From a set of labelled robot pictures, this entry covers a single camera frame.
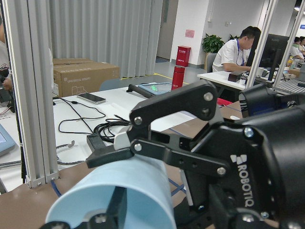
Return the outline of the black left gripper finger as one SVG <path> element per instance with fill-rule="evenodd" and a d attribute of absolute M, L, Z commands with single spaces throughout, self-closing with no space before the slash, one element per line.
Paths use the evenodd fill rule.
<path fill-rule="evenodd" d="M 115 187 L 106 210 L 88 213 L 76 227 L 78 229 L 122 229 L 127 211 L 127 189 Z"/>

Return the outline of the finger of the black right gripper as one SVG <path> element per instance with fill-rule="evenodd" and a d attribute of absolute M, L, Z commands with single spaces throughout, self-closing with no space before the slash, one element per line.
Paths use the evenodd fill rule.
<path fill-rule="evenodd" d="M 108 146 L 97 150 L 86 159 L 86 163 L 89 168 L 93 168 L 139 155 L 158 159 L 182 170 L 206 176 L 222 177 L 230 170 L 229 163 L 224 160 L 186 150 L 174 150 L 161 143 L 144 139 L 135 139 L 130 146 L 120 149 Z"/>
<path fill-rule="evenodd" d="M 114 149 L 130 147 L 131 141 L 139 137 L 150 139 L 151 122 L 179 111 L 187 111 L 211 125 L 218 123 L 216 87 L 208 80 L 199 80 L 139 102 L 130 112 L 131 126 L 115 136 Z"/>

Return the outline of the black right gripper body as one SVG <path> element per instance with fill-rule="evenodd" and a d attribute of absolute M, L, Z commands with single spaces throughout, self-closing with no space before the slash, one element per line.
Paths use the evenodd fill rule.
<path fill-rule="evenodd" d="M 174 150 L 229 163 L 222 177 L 184 171 L 190 201 L 174 209 L 181 229 L 267 229 L 265 218 L 282 229 L 305 226 L 305 95 L 278 96 L 263 85 L 271 112 L 239 121 L 208 124 L 193 139 L 150 131 Z"/>

